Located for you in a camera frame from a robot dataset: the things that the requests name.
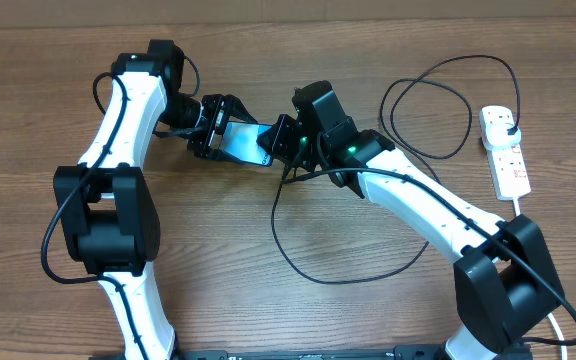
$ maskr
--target white power strip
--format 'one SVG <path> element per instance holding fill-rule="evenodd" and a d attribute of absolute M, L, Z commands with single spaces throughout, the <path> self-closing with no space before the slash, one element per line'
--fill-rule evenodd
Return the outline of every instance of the white power strip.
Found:
<path fill-rule="evenodd" d="M 521 131 L 517 129 L 512 135 L 507 133 L 507 129 L 514 125 L 514 118 L 510 109 L 502 106 L 493 105 L 481 109 L 479 124 L 497 199 L 512 200 L 515 215 L 519 215 L 519 198 L 531 190 L 526 163 L 519 146 Z M 548 314 L 548 320 L 557 338 L 563 341 L 564 335 L 552 313 Z M 568 360 L 568 349 L 565 346 L 561 346 L 561 359 Z"/>

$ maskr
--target white power cable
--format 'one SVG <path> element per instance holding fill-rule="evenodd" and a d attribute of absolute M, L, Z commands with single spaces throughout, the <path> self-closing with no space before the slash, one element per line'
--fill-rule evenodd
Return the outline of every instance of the white power cable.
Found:
<path fill-rule="evenodd" d="M 521 214 L 521 209 L 519 208 L 519 198 L 512 198 L 512 205 L 515 208 L 515 216 Z M 552 313 L 548 314 L 548 320 L 550 320 L 550 324 L 552 325 L 553 330 L 555 330 L 555 334 L 557 334 L 557 339 L 560 341 L 564 341 L 564 333 L 561 332 L 561 328 L 555 319 L 555 315 Z M 561 346 L 561 360 L 568 360 L 568 348 L 566 346 Z"/>

